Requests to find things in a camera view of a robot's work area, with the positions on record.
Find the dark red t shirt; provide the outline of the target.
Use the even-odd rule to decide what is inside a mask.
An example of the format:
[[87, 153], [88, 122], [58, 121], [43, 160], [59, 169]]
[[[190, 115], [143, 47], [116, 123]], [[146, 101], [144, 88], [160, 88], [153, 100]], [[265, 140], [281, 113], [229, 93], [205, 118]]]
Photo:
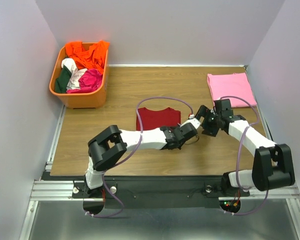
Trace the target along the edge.
[[162, 110], [138, 109], [144, 131], [160, 127], [175, 127], [181, 123], [181, 112], [167, 107]]

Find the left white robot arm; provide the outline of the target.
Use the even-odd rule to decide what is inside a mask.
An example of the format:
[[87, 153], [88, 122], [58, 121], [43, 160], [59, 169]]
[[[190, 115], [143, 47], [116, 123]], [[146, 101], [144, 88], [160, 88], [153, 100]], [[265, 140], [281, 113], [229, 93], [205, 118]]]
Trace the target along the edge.
[[101, 193], [102, 176], [119, 164], [120, 158], [137, 150], [180, 149], [188, 140], [197, 135], [190, 123], [177, 127], [162, 126], [146, 131], [128, 131], [111, 125], [88, 142], [88, 169], [85, 173], [84, 191], [90, 197]]

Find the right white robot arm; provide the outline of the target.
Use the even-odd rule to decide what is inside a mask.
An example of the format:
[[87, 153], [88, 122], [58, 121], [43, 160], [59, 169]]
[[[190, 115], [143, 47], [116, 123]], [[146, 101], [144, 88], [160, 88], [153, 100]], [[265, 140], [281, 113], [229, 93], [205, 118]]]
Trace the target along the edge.
[[229, 107], [208, 109], [202, 105], [189, 120], [195, 128], [202, 127], [203, 134], [214, 137], [222, 130], [239, 141], [239, 148], [246, 148], [253, 156], [251, 170], [226, 172], [220, 182], [221, 192], [232, 195], [239, 189], [257, 188], [269, 191], [295, 184], [291, 149], [287, 144], [277, 144], [256, 131], [241, 115]]

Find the folded pink t shirt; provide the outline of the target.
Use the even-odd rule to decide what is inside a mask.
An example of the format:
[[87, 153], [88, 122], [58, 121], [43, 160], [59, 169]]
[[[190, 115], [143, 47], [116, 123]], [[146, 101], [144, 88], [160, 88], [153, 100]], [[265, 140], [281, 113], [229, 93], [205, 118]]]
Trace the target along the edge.
[[207, 84], [210, 90], [212, 104], [225, 96], [235, 96], [247, 101], [251, 106], [256, 107], [251, 86], [246, 73], [233, 73], [224, 75], [207, 74]]

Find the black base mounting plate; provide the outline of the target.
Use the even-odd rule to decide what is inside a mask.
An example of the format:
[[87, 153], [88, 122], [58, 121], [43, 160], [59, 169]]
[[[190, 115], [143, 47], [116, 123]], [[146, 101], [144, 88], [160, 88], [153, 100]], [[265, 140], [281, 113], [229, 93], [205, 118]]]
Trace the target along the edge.
[[90, 190], [85, 181], [74, 181], [77, 190], [72, 198], [105, 200], [107, 209], [115, 209], [120, 206], [115, 200], [118, 197], [127, 209], [160, 209], [219, 208], [220, 198], [250, 195], [230, 186], [221, 175], [106, 176], [105, 181], [109, 188], [115, 188], [113, 195], [103, 186]]

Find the orange plastic laundry basket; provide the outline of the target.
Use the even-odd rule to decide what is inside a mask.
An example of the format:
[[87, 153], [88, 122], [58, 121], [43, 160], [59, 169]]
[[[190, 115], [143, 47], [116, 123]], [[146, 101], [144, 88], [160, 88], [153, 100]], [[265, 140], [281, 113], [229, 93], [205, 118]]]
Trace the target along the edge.
[[108, 55], [109, 51], [107, 50], [105, 53], [105, 60], [104, 60], [104, 69], [103, 69], [103, 76], [102, 82], [100, 87], [93, 92], [89, 93], [56, 93], [55, 92], [55, 82], [57, 77], [59, 77], [62, 68], [61, 63], [62, 60], [66, 57], [66, 49], [63, 46], [56, 58], [56, 62], [54, 65], [54, 69], [50, 78], [50, 82], [48, 85], [49, 91], [59, 100], [70, 109], [84, 109], [84, 108], [100, 108], [102, 107], [107, 98], [107, 84], [108, 84]]

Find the magenta t shirt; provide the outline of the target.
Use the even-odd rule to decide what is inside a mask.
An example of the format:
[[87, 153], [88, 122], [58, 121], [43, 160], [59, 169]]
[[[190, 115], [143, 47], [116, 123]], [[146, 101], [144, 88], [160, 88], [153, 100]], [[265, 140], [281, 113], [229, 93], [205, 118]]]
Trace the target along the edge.
[[70, 78], [67, 86], [67, 94], [86, 94], [99, 89], [103, 75], [94, 68], [76, 71]]

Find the orange t shirt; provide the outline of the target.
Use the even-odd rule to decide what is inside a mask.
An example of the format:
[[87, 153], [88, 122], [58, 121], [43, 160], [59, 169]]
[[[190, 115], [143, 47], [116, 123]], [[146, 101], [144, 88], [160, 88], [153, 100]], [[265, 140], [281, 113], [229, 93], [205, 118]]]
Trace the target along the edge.
[[65, 52], [79, 70], [96, 69], [103, 74], [109, 46], [109, 42], [101, 40], [85, 49], [81, 41], [73, 41], [65, 44]]

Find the white t shirt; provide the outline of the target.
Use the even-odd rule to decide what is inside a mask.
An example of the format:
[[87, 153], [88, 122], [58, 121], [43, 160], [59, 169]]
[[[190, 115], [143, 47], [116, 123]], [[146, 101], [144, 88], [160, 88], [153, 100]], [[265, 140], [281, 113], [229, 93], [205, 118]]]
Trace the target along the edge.
[[88, 70], [87, 68], [78, 69], [75, 61], [72, 58], [65, 58], [61, 62], [61, 68], [65, 70], [65, 89], [66, 90], [77, 90], [80, 89], [80, 78]]

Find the dark green t shirt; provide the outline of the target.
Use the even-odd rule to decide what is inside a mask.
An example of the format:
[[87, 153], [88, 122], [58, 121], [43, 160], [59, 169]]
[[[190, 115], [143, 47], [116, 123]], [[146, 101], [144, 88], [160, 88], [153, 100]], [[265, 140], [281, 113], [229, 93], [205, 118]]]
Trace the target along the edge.
[[65, 94], [71, 76], [72, 73], [66, 66], [62, 68], [59, 77], [55, 80], [54, 91], [58, 94]]

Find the aluminium frame rail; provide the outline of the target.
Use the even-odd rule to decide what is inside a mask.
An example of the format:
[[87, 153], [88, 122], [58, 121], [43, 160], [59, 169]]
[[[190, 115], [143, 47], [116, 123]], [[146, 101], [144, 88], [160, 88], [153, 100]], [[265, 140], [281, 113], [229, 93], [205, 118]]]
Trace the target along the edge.
[[210, 107], [206, 77], [244, 72], [243, 67], [110, 67], [107, 99], [99, 109], [67, 109], [59, 116], [42, 177], [31, 190], [21, 239], [29, 240], [300, 240], [300, 193], [296, 186], [264, 194], [253, 190], [241, 200], [242, 212], [219, 209], [125, 209], [114, 218], [85, 215], [72, 197], [73, 182], [88, 165], [88, 141], [116, 124], [134, 130], [135, 108], [172, 107], [187, 118], [189, 106]]

